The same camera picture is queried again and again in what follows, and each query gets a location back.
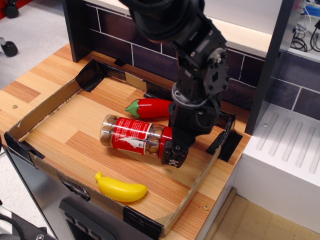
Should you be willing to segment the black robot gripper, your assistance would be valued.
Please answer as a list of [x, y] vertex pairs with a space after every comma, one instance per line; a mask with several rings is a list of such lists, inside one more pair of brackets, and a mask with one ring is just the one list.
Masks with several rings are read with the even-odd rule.
[[161, 155], [161, 164], [180, 168], [185, 162], [195, 138], [211, 133], [220, 117], [221, 96], [206, 99], [204, 105], [187, 109], [176, 102], [169, 105], [172, 141], [166, 140]]

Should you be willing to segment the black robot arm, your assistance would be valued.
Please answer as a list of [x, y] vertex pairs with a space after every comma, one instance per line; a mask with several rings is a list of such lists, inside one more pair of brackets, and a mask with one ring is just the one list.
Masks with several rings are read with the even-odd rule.
[[209, 134], [219, 120], [227, 89], [226, 40], [204, 15], [202, 0], [125, 0], [138, 31], [175, 51], [178, 79], [171, 90], [169, 126], [161, 163], [180, 167], [196, 137]]

